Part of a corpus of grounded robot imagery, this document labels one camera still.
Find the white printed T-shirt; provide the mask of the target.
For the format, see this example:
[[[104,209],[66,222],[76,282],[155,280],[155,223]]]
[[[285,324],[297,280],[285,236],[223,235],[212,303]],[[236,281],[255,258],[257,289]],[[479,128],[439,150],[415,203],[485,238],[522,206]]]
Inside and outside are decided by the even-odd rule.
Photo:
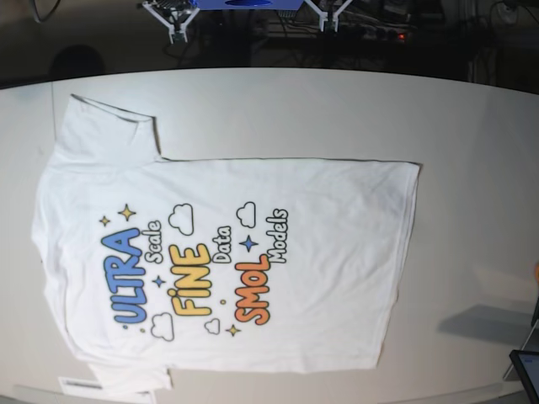
[[[45,298],[103,388],[173,369],[374,369],[418,164],[172,161],[153,117],[71,96],[36,194]]]

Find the black power strip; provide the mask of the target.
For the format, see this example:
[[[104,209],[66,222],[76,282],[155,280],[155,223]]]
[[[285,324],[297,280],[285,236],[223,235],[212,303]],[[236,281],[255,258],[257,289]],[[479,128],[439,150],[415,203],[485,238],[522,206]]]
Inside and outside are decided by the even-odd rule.
[[[337,23],[331,23],[328,31],[343,40],[404,44],[414,37],[417,28],[410,25],[340,20]]]

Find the white label strip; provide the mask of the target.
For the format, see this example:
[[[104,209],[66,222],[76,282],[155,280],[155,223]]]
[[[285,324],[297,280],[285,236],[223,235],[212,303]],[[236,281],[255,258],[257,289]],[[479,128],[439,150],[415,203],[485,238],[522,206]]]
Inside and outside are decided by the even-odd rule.
[[[94,380],[80,380],[67,377],[58,378],[61,391],[67,396],[117,402],[150,402],[155,396],[153,392],[110,393]]]

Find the black tablet screen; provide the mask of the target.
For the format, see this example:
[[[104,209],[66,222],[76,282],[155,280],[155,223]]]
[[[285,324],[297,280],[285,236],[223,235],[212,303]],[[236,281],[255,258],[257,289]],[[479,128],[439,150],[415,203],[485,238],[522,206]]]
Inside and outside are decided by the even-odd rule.
[[[512,350],[510,360],[531,404],[538,401],[538,352]]]

